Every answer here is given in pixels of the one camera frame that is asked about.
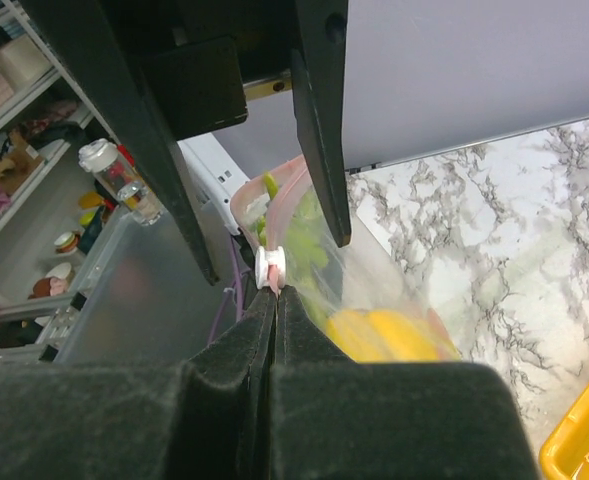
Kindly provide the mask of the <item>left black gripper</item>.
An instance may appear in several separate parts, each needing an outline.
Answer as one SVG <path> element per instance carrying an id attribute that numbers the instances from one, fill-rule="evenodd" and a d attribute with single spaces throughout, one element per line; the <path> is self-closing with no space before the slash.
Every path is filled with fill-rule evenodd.
<path id="1" fill-rule="evenodd" d="M 342 144 L 346 1 L 25 1 L 132 155 L 209 284 L 197 190 L 176 139 L 244 122 L 291 86 L 297 138 L 332 237 L 350 243 Z"/>

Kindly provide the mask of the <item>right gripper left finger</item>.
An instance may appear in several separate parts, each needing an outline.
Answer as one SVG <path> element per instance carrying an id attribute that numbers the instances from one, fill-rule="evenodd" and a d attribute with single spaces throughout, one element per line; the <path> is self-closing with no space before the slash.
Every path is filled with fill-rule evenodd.
<path id="1" fill-rule="evenodd" d="M 276 298 L 187 361 L 0 365 L 0 479 L 265 479 Z"/>

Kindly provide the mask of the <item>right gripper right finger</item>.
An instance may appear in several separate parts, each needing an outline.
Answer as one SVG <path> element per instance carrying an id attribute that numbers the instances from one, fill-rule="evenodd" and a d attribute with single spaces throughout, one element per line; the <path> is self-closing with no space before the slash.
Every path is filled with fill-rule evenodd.
<path id="1" fill-rule="evenodd" d="M 513 397 L 468 362 L 358 364 L 286 288 L 269 376 L 275 479 L 534 479 Z"/>

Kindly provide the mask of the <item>yellow banana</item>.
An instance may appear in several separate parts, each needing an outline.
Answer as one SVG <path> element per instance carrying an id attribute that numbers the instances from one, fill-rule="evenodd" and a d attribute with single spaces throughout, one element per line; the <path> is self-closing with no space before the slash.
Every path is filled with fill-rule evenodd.
<path id="1" fill-rule="evenodd" d="M 325 334 L 358 363 L 458 361 L 460 355 L 434 310 L 412 317 L 395 310 L 341 310 Z"/>

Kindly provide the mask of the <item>clear zip top bag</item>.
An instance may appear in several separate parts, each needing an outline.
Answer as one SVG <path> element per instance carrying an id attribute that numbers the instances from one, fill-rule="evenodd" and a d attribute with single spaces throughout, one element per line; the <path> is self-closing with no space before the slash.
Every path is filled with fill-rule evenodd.
<path id="1" fill-rule="evenodd" d="M 304 158 L 298 156 L 268 173 L 273 174 L 277 182 L 282 184 L 287 177 L 303 169 L 308 171 Z M 231 213 L 255 254 L 261 246 L 257 225 L 266 214 L 269 202 L 262 177 L 256 177 L 241 186 L 230 204 Z M 311 322 L 325 334 L 328 319 L 341 310 L 384 309 L 416 318 L 426 316 L 432 308 L 415 284 L 403 275 L 399 266 L 357 216 L 351 218 L 351 226 L 350 243 L 339 247 L 326 222 L 321 242 L 328 254 L 329 264 L 319 277 L 328 316 L 324 325 L 319 326 L 310 319 L 303 305 Z"/>

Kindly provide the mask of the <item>white bag zipper slider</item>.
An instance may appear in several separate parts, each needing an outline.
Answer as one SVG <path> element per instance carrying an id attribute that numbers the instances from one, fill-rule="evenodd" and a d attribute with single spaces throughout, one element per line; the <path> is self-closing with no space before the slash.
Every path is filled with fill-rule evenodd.
<path id="1" fill-rule="evenodd" d="M 255 254 L 255 282 L 261 290 L 270 288 L 279 295 L 286 282 L 286 256 L 281 246 L 275 250 L 266 250 L 263 246 L 257 248 Z"/>

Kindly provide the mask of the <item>celery stalk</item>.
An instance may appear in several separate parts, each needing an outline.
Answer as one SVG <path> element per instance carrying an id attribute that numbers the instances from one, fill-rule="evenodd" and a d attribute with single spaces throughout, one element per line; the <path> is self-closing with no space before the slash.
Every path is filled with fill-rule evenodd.
<path id="1" fill-rule="evenodd" d="M 269 202 L 257 225 L 259 243 L 284 252 L 277 281 L 295 288 L 310 319 L 322 326 L 328 316 L 319 277 L 329 264 L 321 242 L 326 222 L 309 173 L 300 170 L 282 184 L 266 173 L 262 183 Z"/>

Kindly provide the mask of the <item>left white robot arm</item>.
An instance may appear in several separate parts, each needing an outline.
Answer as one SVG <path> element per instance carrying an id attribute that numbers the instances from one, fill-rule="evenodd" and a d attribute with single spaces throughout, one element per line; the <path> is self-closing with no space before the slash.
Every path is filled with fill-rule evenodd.
<path id="1" fill-rule="evenodd" d="M 231 232 L 247 176 L 215 138 L 248 102 L 293 95 L 296 133 L 332 238 L 351 238 L 341 129 L 344 1 L 26 1 L 24 11 L 133 156 L 205 280 L 197 211 Z M 171 366 L 0 362 L 0 479 L 265 479 L 267 387 L 282 301 Z"/>

